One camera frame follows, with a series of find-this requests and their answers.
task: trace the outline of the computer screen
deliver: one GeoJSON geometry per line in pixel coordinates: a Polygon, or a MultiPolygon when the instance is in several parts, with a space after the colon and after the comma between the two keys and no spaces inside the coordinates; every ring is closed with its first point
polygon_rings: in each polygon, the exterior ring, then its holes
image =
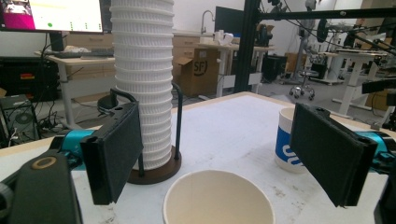
{"type": "Polygon", "coordinates": [[[0,1],[0,30],[103,32],[99,0],[0,1]]]}
{"type": "Polygon", "coordinates": [[[227,7],[216,7],[215,17],[215,32],[223,30],[224,33],[233,34],[233,36],[241,35],[244,11],[227,7]]]}

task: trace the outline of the stack of white cups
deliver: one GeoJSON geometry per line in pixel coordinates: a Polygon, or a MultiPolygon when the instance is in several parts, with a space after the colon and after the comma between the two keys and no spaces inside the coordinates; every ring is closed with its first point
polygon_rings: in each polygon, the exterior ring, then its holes
{"type": "Polygon", "coordinates": [[[173,0],[111,1],[116,87],[139,101],[145,170],[163,166],[172,154],[173,4],[173,0]]]}

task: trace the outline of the blue and white cup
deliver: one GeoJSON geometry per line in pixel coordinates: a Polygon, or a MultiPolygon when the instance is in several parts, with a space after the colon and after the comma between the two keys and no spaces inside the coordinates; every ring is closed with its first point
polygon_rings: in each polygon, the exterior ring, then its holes
{"type": "Polygon", "coordinates": [[[295,173],[306,173],[306,167],[291,150],[290,133],[293,123],[294,108],[283,108],[279,112],[279,126],[277,128],[275,161],[282,169],[295,173]]]}

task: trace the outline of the brown wooden base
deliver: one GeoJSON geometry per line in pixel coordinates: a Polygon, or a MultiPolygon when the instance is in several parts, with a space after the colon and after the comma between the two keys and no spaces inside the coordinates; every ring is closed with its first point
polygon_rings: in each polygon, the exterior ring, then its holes
{"type": "Polygon", "coordinates": [[[176,149],[172,146],[172,155],[169,162],[167,162],[162,167],[154,170],[145,171],[144,176],[139,176],[139,171],[132,170],[129,175],[128,183],[136,185],[150,185],[163,182],[174,176],[181,166],[181,154],[178,153],[179,159],[175,160],[176,149]]]}

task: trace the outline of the desk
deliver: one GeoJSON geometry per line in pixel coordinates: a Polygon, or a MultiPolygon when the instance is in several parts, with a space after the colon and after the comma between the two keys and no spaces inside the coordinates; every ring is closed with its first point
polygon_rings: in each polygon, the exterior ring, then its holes
{"type": "MultiPolygon", "coordinates": [[[[361,74],[361,68],[364,63],[368,63],[372,61],[377,56],[385,56],[386,53],[382,53],[382,52],[368,53],[366,52],[366,50],[364,51],[354,50],[354,51],[340,51],[338,53],[322,52],[320,54],[329,57],[335,57],[336,60],[343,61],[344,59],[351,59],[353,62],[355,62],[353,71],[350,74],[349,82],[347,83],[346,86],[346,91],[344,93],[343,99],[342,100],[332,99],[334,102],[341,103],[338,113],[342,116],[346,116],[350,105],[362,109],[370,110],[371,108],[364,106],[364,104],[366,103],[367,94],[361,94],[361,86],[358,86],[358,79],[361,74]]],[[[374,80],[377,70],[378,67],[376,66],[376,64],[372,63],[372,66],[370,67],[370,72],[366,79],[374,80]]]]}
{"type": "Polygon", "coordinates": [[[47,56],[46,59],[58,64],[59,81],[61,82],[62,100],[64,102],[64,113],[66,116],[66,123],[64,125],[69,129],[79,129],[80,127],[75,123],[71,100],[79,96],[110,91],[110,88],[116,86],[116,79],[114,77],[97,77],[81,80],[69,80],[66,74],[66,66],[87,67],[103,64],[114,64],[115,59],[60,59],[51,55],[47,56]]]}
{"type": "MultiPolygon", "coordinates": [[[[233,52],[239,50],[239,45],[222,46],[218,44],[198,44],[199,47],[217,49],[220,52],[218,87],[216,97],[222,96],[224,88],[231,88],[235,85],[235,75],[231,74],[233,65],[233,52]]],[[[262,58],[266,52],[274,48],[254,47],[254,56],[258,57],[256,73],[250,74],[248,84],[253,85],[253,92],[258,91],[258,84],[262,83],[262,58]]]]}
{"type": "MultiPolygon", "coordinates": [[[[182,175],[207,169],[241,175],[257,185],[269,198],[279,224],[374,223],[374,209],[387,180],[370,173],[359,206],[335,208],[311,174],[292,174],[275,161],[278,112],[291,104],[250,92],[240,92],[183,107],[180,171],[155,185],[127,184],[117,204],[92,205],[88,179],[73,171],[85,223],[163,223],[163,200],[170,186],[182,175]]],[[[176,110],[173,111],[176,124],[176,110]]],[[[347,127],[368,125],[332,116],[347,127]]],[[[172,127],[175,143],[176,125],[172,127]]],[[[396,137],[396,133],[384,131],[396,137]]],[[[0,150],[0,179],[48,148],[50,139],[0,150]]]]}

